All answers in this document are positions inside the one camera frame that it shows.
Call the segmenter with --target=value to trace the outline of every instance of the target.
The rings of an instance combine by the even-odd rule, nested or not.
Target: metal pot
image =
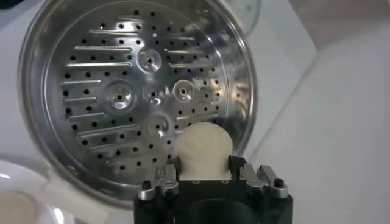
[[[50,0],[19,64],[24,118],[58,173],[128,206],[175,138],[214,122],[242,154],[257,109],[244,35],[218,1]]]

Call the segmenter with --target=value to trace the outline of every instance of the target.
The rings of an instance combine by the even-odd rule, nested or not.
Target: white plate
[[[31,224],[75,224],[71,215],[55,206],[45,205],[35,198],[47,179],[26,167],[0,160],[0,194],[20,192],[30,196],[35,204],[35,220]]]

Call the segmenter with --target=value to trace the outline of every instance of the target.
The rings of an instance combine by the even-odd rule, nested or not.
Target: white countertop
[[[389,223],[389,10],[384,1],[340,1],[341,10],[326,0],[340,16],[313,19],[305,15],[318,5],[300,2],[322,48],[251,161],[285,179],[294,223]]]

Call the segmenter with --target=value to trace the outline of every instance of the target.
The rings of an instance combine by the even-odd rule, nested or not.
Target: white surface
[[[244,157],[251,157],[316,55],[316,48],[287,0],[262,0],[249,36],[258,75],[260,109]]]
[[[390,23],[321,49],[253,164],[294,197],[294,223],[390,221]]]
[[[30,220],[30,224],[73,224],[73,218],[61,211],[59,208],[53,207],[51,205],[46,205],[38,202],[38,199],[35,196],[41,191],[43,186],[47,183],[47,179],[36,172],[27,169],[23,166],[12,164],[7,161],[0,160],[0,195],[4,200],[17,200],[12,203],[24,203],[20,204],[20,208],[28,208],[28,210],[33,212],[33,219]],[[28,195],[31,197],[31,201],[23,195]],[[15,214],[27,215],[27,211],[14,211]],[[6,217],[2,217],[3,224],[8,224],[5,221]]]

